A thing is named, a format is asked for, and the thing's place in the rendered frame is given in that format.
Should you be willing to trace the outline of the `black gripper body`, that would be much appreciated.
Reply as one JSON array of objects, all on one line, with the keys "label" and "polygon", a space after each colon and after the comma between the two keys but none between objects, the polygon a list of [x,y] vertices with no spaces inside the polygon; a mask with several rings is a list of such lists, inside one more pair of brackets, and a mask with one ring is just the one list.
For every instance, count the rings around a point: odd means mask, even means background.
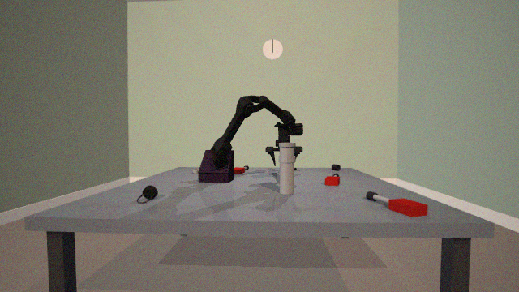
[{"label": "black gripper body", "polygon": [[[273,153],[274,151],[280,151],[279,143],[289,143],[290,137],[289,136],[278,136],[278,148],[274,147],[266,147],[265,152]],[[302,152],[302,147],[294,147],[295,153]]]}]

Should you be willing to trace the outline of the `grey post with cap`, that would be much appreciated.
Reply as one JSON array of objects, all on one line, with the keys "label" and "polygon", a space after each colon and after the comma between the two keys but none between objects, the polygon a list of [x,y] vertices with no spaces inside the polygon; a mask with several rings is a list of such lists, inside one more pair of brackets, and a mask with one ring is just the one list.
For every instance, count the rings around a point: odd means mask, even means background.
[{"label": "grey post with cap", "polygon": [[[294,157],[295,143],[279,143],[280,157]],[[294,163],[280,162],[280,193],[294,194]]]}]

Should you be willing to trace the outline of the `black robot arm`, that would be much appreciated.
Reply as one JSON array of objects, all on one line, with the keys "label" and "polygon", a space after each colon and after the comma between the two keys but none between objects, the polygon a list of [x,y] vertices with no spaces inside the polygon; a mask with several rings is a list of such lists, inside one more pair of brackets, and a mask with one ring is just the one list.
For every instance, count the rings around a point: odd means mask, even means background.
[{"label": "black robot arm", "polygon": [[[253,103],[259,104],[254,105]],[[278,135],[287,136],[303,134],[303,125],[301,123],[295,123],[296,120],[289,111],[281,109],[266,96],[240,97],[237,103],[236,113],[225,130],[224,135],[217,139],[210,150],[215,170],[228,168],[227,154],[229,154],[232,149],[230,143],[231,140],[235,136],[243,120],[248,118],[252,113],[258,112],[263,108],[266,108],[271,113],[275,114],[284,123],[281,124],[278,122],[274,126],[278,127]]]}]

